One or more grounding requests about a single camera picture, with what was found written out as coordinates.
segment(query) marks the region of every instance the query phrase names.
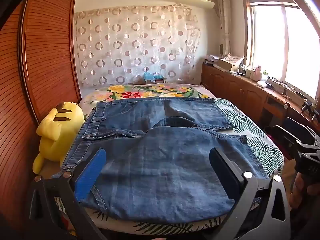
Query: leaf print bedsheet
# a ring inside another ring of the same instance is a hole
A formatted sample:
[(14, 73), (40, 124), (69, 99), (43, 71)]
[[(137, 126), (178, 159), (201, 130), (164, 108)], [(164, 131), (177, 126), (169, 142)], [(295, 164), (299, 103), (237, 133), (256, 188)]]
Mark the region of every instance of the leaf print bedsheet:
[[(161, 83), (155, 85), (125, 85), (111, 86), (97, 89), (83, 98), (79, 104), (85, 115), (96, 106), (97, 102), (109, 102), (122, 98), (141, 97), (200, 97), (215, 98), (207, 89), (201, 86), (185, 84)], [(280, 174), (284, 166), (284, 157), (278, 147), (265, 135), (265, 133), (244, 113), (228, 100), (216, 98), (215, 104), (225, 113), (226, 117), (233, 123), (234, 128), (225, 130), (223, 133), (230, 135), (246, 135), (248, 145), (261, 162), (267, 175)], [(65, 213), (60, 198), (56, 198), (59, 209)], [(171, 235), (194, 232), (219, 225), (225, 215), (205, 221), (197, 221), (186, 224), (152, 224), (148, 222), (122, 221), (108, 217), (101, 211), (85, 208), (92, 221), (99, 228), (106, 228), (113, 231), (125, 232), (138, 235)]]

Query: blue denim jeans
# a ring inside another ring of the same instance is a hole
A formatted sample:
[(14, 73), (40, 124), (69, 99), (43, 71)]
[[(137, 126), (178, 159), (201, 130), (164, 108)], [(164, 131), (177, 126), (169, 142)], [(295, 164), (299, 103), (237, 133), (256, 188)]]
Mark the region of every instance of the blue denim jeans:
[(227, 213), (229, 199), (209, 162), (219, 147), (243, 171), (267, 178), (246, 136), (215, 130), (231, 122), (213, 99), (141, 98), (98, 103), (63, 162), (73, 169), (103, 148), (107, 161), (85, 207), (152, 223), (187, 223)]

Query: hand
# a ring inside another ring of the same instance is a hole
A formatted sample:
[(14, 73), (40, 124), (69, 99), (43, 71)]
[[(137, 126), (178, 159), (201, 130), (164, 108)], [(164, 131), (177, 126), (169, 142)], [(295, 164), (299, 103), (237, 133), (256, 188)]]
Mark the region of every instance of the hand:
[[(289, 197), (289, 205), (296, 209), (299, 207), (302, 201), (302, 190), (304, 188), (304, 181), (301, 176), (301, 173), (297, 174), (297, 177), (294, 181), (293, 190)], [(308, 195), (315, 196), (320, 195), (320, 183), (312, 184), (307, 188)]]

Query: window frame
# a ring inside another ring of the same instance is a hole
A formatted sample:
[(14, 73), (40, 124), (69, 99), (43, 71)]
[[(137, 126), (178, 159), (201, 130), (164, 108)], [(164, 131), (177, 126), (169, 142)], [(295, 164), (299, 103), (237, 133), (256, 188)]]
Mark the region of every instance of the window frame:
[[(243, 0), (244, 5), (244, 31), (245, 31), (245, 39), (244, 39), (244, 64), (245, 65), (252, 65), (253, 63), (253, 55), (254, 55), (254, 44), (255, 44), (255, 14), (256, 14), (256, 8), (249, 6), (249, 0)], [(308, 100), (310, 100), (314, 105), (317, 105), (318, 98), (320, 97), (320, 73), (319, 73), (319, 80), (318, 80), (318, 86), (316, 91), (316, 98), (312, 98), (299, 88), (293, 86), (292, 84), (285, 81), (285, 76), (287, 72), (287, 66), (288, 66), (288, 55), (289, 55), (289, 32), (288, 32), (288, 24), (287, 24), (287, 16), (285, 11), (286, 6), (281, 6), (282, 13), (284, 16), (284, 24), (285, 24), (285, 62), (284, 67), (282, 69), (282, 76), (280, 81), (286, 83), (289, 87), (295, 88), (296, 91), (302, 93), (306, 96)], [(303, 10), (303, 12), (306, 14), (308, 19), (311, 21), (312, 25), (314, 26), (314, 18), (311, 17), (310, 19), (310, 11)]]

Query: pikachu plush toy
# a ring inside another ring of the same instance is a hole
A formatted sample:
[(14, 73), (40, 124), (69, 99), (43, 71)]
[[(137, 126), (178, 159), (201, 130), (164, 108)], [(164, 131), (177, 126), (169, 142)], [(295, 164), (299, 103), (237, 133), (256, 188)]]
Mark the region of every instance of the pikachu plush toy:
[(82, 109), (75, 103), (61, 103), (49, 112), (36, 131), (41, 140), (39, 154), (32, 167), (35, 174), (41, 171), (44, 159), (62, 165), (83, 123)]

